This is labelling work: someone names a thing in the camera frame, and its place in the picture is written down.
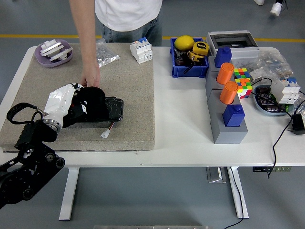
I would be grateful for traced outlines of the person's hand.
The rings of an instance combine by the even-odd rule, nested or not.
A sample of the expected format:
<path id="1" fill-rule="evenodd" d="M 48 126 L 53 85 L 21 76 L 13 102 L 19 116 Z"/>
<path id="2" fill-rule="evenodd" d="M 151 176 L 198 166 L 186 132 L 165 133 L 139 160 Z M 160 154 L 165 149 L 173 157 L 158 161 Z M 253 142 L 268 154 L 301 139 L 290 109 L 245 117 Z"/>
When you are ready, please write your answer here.
<path id="1" fill-rule="evenodd" d="M 97 63 L 85 63 L 80 84 L 84 87 L 98 87 L 100 84 L 100 69 Z"/>

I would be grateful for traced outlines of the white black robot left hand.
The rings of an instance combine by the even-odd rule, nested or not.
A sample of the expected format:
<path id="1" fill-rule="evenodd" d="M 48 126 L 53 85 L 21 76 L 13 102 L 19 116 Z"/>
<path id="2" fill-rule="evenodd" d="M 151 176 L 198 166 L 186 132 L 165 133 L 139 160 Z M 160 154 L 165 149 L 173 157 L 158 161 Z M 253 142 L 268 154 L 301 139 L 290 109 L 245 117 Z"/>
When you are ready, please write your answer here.
<path id="1" fill-rule="evenodd" d="M 63 117 L 68 114 L 74 93 L 82 88 L 84 87 L 81 84 L 69 83 L 51 92 L 44 109 L 47 115 L 43 119 L 53 120 L 55 124 L 62 128 Z"/>

